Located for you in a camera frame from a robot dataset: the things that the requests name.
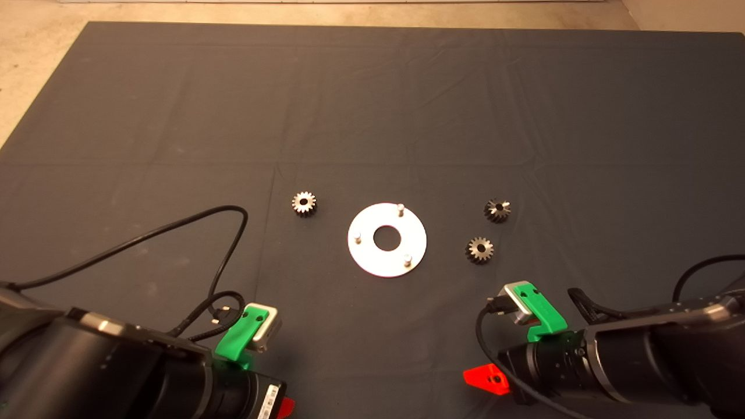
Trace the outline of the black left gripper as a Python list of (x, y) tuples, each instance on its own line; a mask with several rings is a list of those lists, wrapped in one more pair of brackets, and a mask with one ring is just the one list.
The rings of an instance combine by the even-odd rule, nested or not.
[(203, 359), (203, 371), (202, 418), (287, 419), (295, 410), (296, 402), (285, 398), (284, 380), (214, 356)]

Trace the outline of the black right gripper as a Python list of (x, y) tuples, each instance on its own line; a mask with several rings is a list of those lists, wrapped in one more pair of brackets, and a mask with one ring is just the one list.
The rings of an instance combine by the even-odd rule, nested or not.
[[(499, 361), (545, 397), (593, 399), (594, 375), (585, 357), (583, 332), (566, 331), (499, 351)], [(471, 387), (497, 396), (510, 393), (506, 375), (495, 364), (463, 371)]]

